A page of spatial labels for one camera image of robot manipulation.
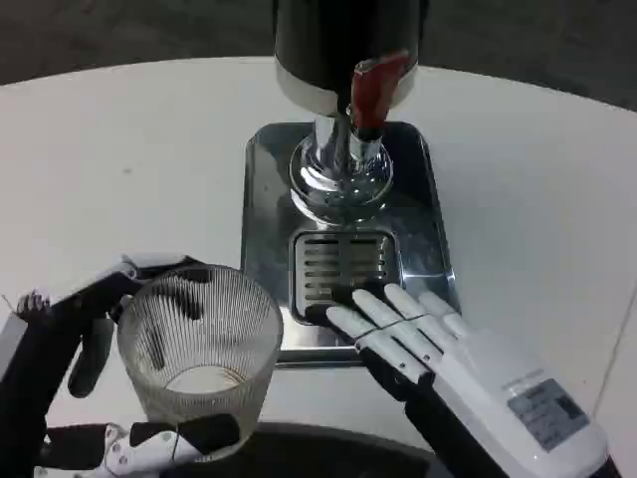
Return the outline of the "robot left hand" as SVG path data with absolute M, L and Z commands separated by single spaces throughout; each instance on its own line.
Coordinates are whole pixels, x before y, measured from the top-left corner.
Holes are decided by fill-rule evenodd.
M 187 255 L 123 257 L 56 299 L 32 291 L 18 300 L 1 331 L 2 476 L 59 470 L 73 477 L 157 477 L 239 443 L 239 424 L 228 413 L 129 428 L 46 421 L 64 380 L 75 397 L 95 388 L 126 299 L 167 273 L 203 265 Z

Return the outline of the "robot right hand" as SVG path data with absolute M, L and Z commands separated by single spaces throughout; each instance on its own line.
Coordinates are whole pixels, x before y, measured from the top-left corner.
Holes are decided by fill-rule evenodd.
M 340 289 L 306 310 L 348 341 L 456 477 L 615 477 L 601 426 L 542 361 L 431 291 Z

